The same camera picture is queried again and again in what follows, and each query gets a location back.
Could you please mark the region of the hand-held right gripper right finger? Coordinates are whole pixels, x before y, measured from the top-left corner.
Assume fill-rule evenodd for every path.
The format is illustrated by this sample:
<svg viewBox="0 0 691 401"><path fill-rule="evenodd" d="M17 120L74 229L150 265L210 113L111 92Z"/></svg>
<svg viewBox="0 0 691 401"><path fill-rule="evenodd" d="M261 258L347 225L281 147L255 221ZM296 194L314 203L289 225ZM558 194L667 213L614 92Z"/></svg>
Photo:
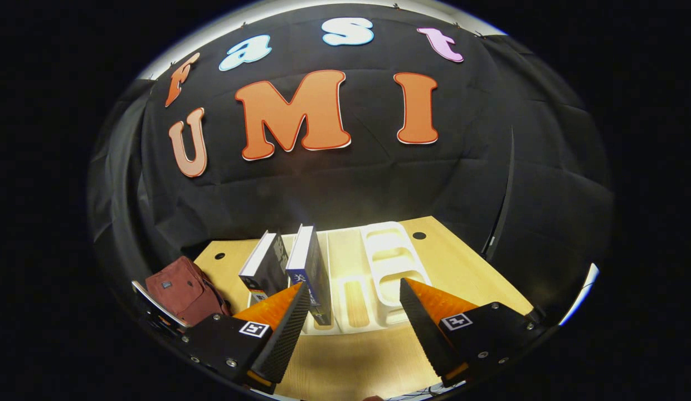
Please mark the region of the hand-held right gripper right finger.
<svg viewBox="0 0 691 401"><path fill-rule="evenodd" d="M477 306L405 277L400 302L443 386L478 383L547 336L547 327L503 302Z"/></svg>

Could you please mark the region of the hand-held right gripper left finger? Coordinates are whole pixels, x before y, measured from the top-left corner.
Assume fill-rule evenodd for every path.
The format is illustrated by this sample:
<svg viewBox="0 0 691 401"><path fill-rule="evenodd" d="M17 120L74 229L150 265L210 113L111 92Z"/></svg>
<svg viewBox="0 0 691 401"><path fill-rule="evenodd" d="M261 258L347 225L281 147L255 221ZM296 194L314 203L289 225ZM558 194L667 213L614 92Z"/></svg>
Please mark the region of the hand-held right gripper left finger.
<svg viewBox="0 0 691 401"><path fill-rule="evenodd" d="M272 394L281 383L308 315L300 282L233 316L213 313L182 337L182 353L231 385Z"/></svg>

